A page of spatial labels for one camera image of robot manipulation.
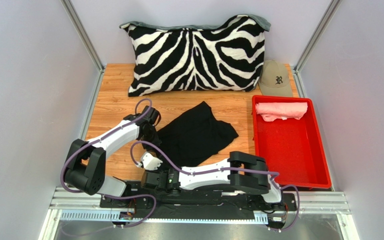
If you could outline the black t-shirt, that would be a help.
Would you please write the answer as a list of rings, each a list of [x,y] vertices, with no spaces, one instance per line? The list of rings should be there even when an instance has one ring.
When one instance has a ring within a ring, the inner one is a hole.
[[[197,167],[239,136],[230,123],[215,118],[205,101],[182,113],[157,134],[161,140],[159,148],[178,167]]]

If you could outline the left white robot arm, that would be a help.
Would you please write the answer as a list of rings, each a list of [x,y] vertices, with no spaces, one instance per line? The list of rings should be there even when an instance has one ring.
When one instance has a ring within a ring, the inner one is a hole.
[[[127,183],[106,175],[107,158],[135,140],[159,145],[161,142],[156,125],[160,120],[159,111],[146,106],[141,113],[129,114],[118,125],[98,137],[74,140],[61,170],[62,186],[72,193],[122,197]]]

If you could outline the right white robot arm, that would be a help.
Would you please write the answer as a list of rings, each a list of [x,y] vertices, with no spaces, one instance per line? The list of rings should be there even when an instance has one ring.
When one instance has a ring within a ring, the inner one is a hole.
[[[196,167],[171,167],[161,170],[162,160],[146,152],[138,166],[145,170],[141,187],[175,198],[188,198],[193,190],[223,191],[233,189],[248,195],[262,196],[269,204],[282,201],[282,191],[266,159],[240,151],[217,163]]]

